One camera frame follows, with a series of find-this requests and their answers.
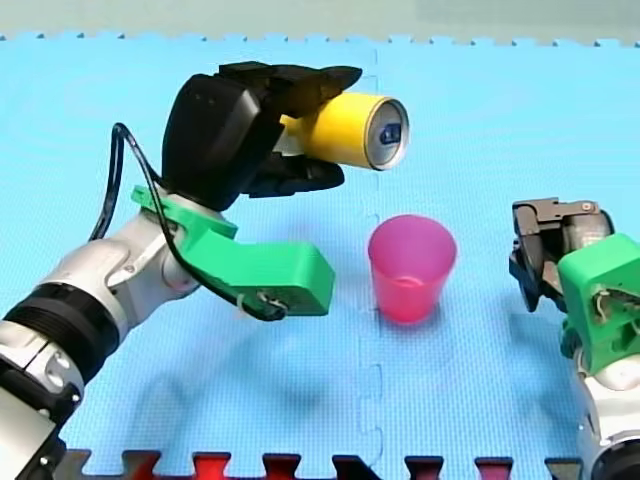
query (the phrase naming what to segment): pink plastic cup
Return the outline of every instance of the pink plastic cup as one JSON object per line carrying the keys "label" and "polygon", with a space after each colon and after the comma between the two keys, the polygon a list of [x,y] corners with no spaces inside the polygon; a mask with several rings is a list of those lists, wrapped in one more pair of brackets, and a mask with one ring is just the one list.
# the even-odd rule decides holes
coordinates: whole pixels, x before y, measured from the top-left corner
{"label": "pink plastic cup", "polygon": [[369,240],[380,311],[399,324],[426,319],[438,303],[456,256],[453,236],[435,220],[400,215],[380,224]]}

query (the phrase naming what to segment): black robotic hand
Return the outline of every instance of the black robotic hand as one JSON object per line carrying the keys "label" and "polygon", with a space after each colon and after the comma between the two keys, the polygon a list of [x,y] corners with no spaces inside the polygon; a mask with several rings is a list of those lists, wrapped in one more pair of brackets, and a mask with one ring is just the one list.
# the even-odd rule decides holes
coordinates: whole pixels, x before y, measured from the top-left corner
{"label": "black robotic hand", "polygon": [[354,67],[315,69],[244,62],[194,75],[182,87],[165,131],[162,180],[221,212],[240,194],[279,197],[340,186],[337,164],[274,152],[282,115],[300,118],[355,84]]}
{"label": "black robotic hand", "polygon": [[520,284],[527,310],[535,311],[544,296],[566,313],[558,262],[588,242],[614,233],[611,218],[597,203],[585,200],[526,200],[515,202],[512,210],[517,238],[509,256],[509,273]]}

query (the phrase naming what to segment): interlocking foam tile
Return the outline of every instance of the interlocking foam tile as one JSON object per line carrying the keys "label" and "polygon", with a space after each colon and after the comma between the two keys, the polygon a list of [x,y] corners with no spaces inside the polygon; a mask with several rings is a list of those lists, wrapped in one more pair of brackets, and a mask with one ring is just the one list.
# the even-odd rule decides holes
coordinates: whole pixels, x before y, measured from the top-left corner
{"label": "interlocking foam tile", "polygon": [[[118,37],[0,42],[3,311],[86,241],[101,207],[114,122],[131,128],[159,168],[169,109],[192,74],[247,59],[353,65],[364,69],[356,88],[377,88],[375,49],[362,41]],[[242,198],[226,212],[239,241],[303,239],[320,247],[339,278],[332,315],[262,324],[204,291],[161,308],[108,361],[63,431],[71,448],[94,452],[87,474],[120,473],[127,449],[162,451],[156,472],[163,475],[189,474],[196,451],[231,452],[228,473],[246,477],[263,473],[262,454],[270,452],[300,454],[298,472],[307,477],[332,476],[336,453],[367,463],[379,457],[381,436],[368,420],[376,382],[367,379],[361,348],[371,344],[374,323],[365,204],[377,184],[370,171],[346,175],[335,192]],[[114,228],[136,212],[128,201],[136,183],[144,179],[128,159]]]}
{"label": "interlocking foam tile", "polygon": [[511,203],[593,199],[640,235],[640,50],[475,43],[378,48],[378,87],[406,102],[412,138],[372,209],[436,218],[459,245],[431,322],[381,323],[374,470],[385,479],[403,478],[410,455],[442,456],[454,480],[476,478],[477,457],[511,457],[514,480],[548,478],[545,458],[574,457],[562,317],[548,303],[525,313],[507,271]]}
{"label": "interlocking foam tile", "polygon": [[[507,272],[510,206],[593,199],[640,238],[640,50],[77,36],[0,42],[5,310],[88,235],[112,123],[127,123],[158,165],[171,102],[195,72],[242,59],[361,66],[358,87],[400,98],[412,124],[391,172],[350,169],[334,192],[234,205],[239,240],[303,238],[325,252],[339,276],[332,314],[262,325],[206,292],[163,307],[63,432],[93,451],[85,473],[119,474],[121,452],[144,449],[162,451],[162,475],[189,474],[192,453],[209,451],[231,453],[233,476],[289,453],[301,455],[299,477],[330,477],[344,453],[385,480],[418,478],[424,456],[444,459],[445,480],[477,478],[480,458],[511,459],[512,478],[538,480],[548,457],[575,456],[561,317],[548,304],[525,313]],[[124,188],[140,182],[129,162]],[[116,225],[135,212],[127,194]],[[446,224],[460,255],[432,321],[398,330],[373,309],[365,246],[377,222],[406,212]]]}

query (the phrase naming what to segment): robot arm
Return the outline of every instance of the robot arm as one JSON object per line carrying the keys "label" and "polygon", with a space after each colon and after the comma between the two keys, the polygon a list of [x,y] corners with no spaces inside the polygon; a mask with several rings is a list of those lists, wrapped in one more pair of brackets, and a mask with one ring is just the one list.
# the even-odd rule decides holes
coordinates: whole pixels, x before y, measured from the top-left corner
{"label": "robot arm", "polygon": [[[51,478],[65,452],[58,433],[85,386],[164,303],[205,287],[264,321],[328,312],[334,272],[313,245],[238,244],[237,227],[222,212],[241,194],[288,196],[341,185],[337,164],[284,157],[274,147],[283,115],[317,112],[361,73],[247,62],[194,75],[169,116],[162,175],[128,129],[114,126],[105,202],[89,242],[0,322],[2,478]],[[139,213],[106,237],[125,143],[147,186],[132,194]]]}
{"label": "robot arm", "polygon": [[567,314],[585,480],[640,475],[640,246],[590,201],[513,205],[509,271],[530,312],[541,296]]}

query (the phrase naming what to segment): metal gripper jaw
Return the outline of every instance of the metal gripper jaw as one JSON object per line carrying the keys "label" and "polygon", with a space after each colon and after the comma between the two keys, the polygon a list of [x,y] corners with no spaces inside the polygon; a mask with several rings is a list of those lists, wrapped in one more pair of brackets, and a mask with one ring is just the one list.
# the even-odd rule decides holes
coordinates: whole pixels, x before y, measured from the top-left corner
{"label": "metal gripper jaw", "polygon": [[509,273],[520,284],[527,310],[535,311],[544,296],[566,313],[558,262],[564,255],[614,233],[611,218],[597,203],[586,200],[525,200],[515,202],[512,211],[516,239]]}

